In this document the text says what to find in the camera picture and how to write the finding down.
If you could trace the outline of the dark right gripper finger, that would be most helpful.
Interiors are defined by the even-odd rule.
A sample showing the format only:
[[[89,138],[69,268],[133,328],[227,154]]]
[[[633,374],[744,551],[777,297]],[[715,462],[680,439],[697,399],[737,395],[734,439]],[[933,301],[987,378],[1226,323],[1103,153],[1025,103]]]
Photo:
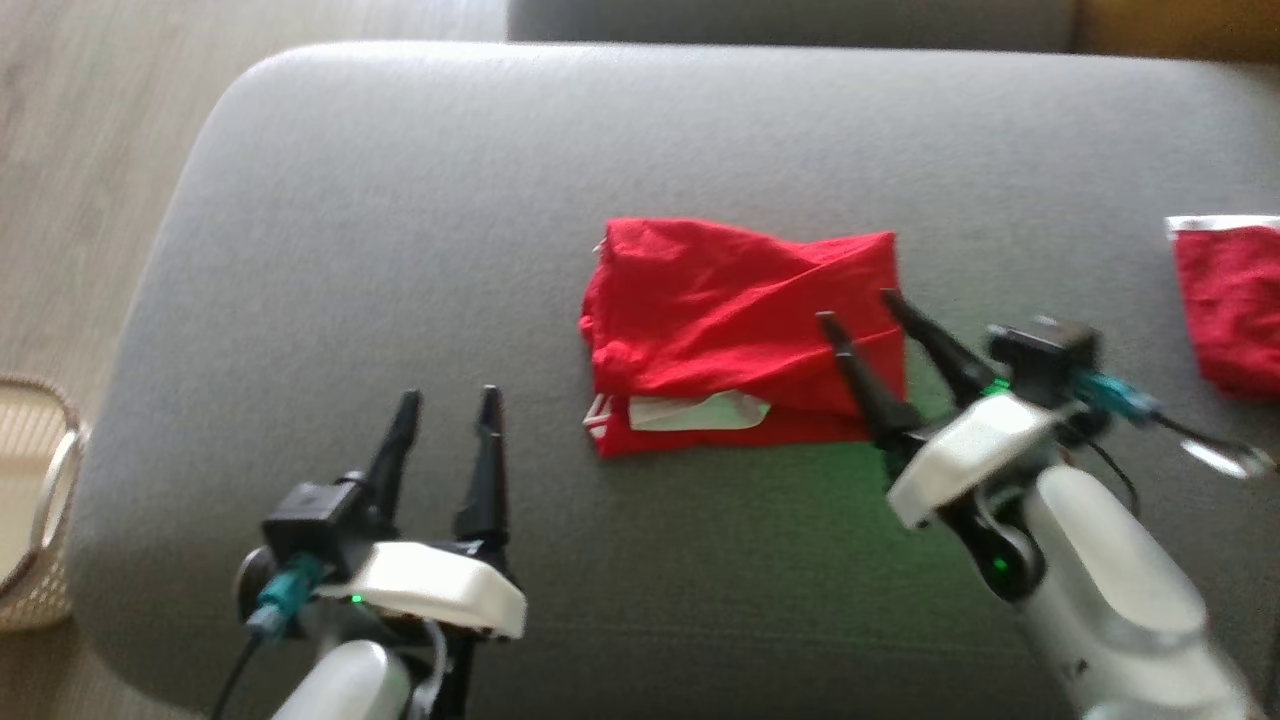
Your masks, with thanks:
[[[870,436],[905,436],[922,428],[920,414],[899,398],[858,348],[855,340],[832,311],[815,314],[832,348],[835,363],[850,389]]]
[[[910,304],[897,290],[882,290],[892,318],[932,361],[957,409],[1004,391],[1004,379],[942,325]]]

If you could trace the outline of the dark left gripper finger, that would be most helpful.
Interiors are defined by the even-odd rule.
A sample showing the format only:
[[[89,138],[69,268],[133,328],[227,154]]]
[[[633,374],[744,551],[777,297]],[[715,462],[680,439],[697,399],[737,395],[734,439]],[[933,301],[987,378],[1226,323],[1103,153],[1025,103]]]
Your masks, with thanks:
[[[485,386],[475,421],[477,452],[463,502],[454,515],[454,537],[503,548],[509,542],[503,393]]]
[[[390,425],[365,475],[371,493],[371,518],[381,528],[396,527],[401,483],[407,457],[417,437],[421,406],[420,389],[407,389],[401,395]]]

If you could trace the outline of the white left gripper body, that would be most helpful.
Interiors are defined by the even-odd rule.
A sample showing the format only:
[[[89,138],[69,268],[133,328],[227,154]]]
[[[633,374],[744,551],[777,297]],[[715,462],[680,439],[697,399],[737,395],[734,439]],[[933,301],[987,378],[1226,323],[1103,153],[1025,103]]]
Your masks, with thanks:
[[[379,609],[512,641],[525,637],[529,615],[525,593],[490,564],[406,541],[375,543],[347,582],[320,585],[317,596],[360,597]]]

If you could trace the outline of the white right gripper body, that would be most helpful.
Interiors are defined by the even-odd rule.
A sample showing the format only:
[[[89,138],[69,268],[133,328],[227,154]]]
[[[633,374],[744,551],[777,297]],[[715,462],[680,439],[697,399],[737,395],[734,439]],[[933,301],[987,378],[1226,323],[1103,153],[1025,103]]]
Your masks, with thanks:
[[[978,400],[923,439],[915,409],[893,404],[878,420],[878,447],[905,461],[886,493],[888,506],[914,528],[969,496],[980,523],[1000,533],[982,486],[1052,436],[1060,421],[1060,411],[1005,392]]]

